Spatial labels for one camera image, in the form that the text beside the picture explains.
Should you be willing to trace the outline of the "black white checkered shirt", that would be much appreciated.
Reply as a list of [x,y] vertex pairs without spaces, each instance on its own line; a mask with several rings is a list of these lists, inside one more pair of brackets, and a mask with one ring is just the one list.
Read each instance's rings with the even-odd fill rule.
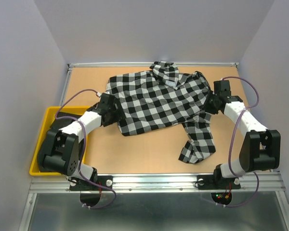
[[210,119],[203,106],[210,85],[203,74],[181,73],[175,63],[154,62],[149,70],[116,75],[106,92],[120,100],[125,119],[118,123],[124,136],[140,135],[181,124],[189,140],[179,160],[196,164],[215,153]]

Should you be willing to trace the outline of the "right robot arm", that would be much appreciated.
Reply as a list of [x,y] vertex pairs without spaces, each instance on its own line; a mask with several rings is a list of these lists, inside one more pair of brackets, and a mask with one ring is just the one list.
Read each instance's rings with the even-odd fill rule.
[[238,159],[217,165],[214,172],[198,177],[198,188],[222,190],[228,186],[239,189],[235,180],[253,171],[276,169],[280,163],[281,135],[262,125],[250,112],[239,96],[231,93],[227,77],[214,82],[204,104],[210,114],[222,112],[235,125],[233,133],[240,130],[244,137]]

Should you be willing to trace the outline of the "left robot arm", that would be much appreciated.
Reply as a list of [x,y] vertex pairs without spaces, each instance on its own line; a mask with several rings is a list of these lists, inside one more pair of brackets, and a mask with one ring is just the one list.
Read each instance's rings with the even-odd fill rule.
[[86,189],[94,189],[97,170],[82,162],[87,135],[124,117],[119,99],[107,93],[102,93],[100,101],[82,115],[58,112],[37,154],[39,170],[80,179]]

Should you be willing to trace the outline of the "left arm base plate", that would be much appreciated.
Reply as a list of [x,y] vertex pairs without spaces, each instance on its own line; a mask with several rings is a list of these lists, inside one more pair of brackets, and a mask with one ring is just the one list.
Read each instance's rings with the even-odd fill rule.
[[[100,187],[92,185],[91,183],[81,180],[75,177],[67,177],[67,181],[70,183],[69,190],[72,192],[80,191],[101,191]],[[112,188],[113,176],[111,175],[99,175],[95,184],[98,184],[103,187]]]

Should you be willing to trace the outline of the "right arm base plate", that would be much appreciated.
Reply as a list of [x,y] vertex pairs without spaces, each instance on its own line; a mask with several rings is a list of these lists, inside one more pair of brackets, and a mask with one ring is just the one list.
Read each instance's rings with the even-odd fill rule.
[[239,181],[235,183],[235,178],[220,178],[216,179],[213,174],[197,175],[195,182],[196,188],[199,190],[226,190],[226,189],[241,189]]

